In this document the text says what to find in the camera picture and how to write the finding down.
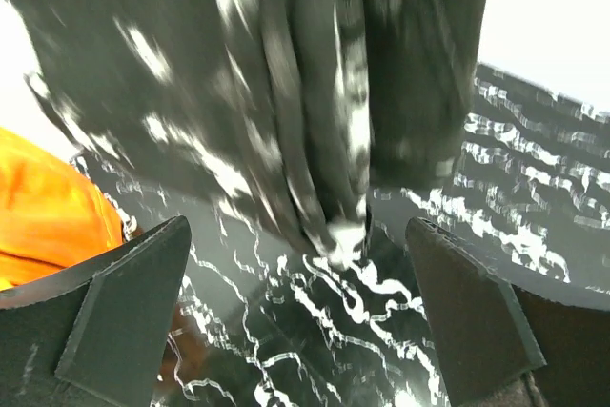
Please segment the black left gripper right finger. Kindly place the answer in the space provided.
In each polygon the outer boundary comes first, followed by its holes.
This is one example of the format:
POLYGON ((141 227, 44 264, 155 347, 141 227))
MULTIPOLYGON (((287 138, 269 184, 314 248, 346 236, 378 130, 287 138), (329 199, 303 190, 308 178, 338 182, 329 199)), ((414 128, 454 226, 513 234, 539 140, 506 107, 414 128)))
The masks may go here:
POLYGON ((454 406, 606 406, 609 296, 483 251, 430 220, 405 230, 454 406))

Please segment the black and white trousers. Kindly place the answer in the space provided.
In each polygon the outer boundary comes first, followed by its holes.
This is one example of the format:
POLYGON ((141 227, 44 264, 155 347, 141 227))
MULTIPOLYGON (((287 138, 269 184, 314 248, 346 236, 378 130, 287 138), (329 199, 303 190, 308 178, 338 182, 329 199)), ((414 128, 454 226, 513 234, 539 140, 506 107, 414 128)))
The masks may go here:
POLYGON ((71 142, 340 270, 455 171, 486 0, 8 1, 71 142))

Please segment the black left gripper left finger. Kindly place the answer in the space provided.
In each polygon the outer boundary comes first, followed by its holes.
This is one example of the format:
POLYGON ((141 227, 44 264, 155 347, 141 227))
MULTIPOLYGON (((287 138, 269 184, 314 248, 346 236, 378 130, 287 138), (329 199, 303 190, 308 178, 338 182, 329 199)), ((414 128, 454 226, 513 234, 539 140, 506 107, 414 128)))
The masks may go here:
POLYGON ((149 405, 191 241, 174 217, 2 292, 2 406, 149 405))

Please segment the orange trousers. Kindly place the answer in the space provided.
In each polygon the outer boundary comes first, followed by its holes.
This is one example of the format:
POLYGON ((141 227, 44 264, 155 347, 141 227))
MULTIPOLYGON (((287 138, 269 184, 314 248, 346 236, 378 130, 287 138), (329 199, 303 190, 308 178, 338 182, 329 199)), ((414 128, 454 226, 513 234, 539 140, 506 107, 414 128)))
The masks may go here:
POLYGON ((1 131, 1 289, 30 283, 124 243, 122 219, 88 178, 1 131))

